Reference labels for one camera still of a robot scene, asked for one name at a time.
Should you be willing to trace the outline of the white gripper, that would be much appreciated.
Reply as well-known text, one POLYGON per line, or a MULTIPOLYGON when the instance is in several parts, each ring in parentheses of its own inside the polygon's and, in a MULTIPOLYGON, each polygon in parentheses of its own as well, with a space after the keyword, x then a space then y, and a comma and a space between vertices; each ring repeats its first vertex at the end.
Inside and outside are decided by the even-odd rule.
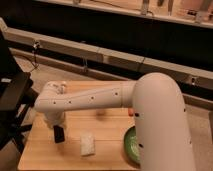
POLYGON ((64 127, 65 113, 64 112, 46 113, 44 115, 44 121, 46 122, 47 126, 50 129, 52 129, 54 126, 64 127))

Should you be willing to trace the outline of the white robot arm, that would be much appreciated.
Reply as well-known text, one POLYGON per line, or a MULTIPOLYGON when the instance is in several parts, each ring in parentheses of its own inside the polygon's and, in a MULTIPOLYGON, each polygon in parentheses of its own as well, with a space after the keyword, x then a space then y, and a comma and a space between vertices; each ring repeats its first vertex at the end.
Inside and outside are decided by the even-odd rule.
POLYGON ((119 107, 134 111, 141 171, 196 171, 183 95, 166 74, 74 93, 63 93, 59 83, 49 82, 35 102, 53 125, 65 111, 119 107))

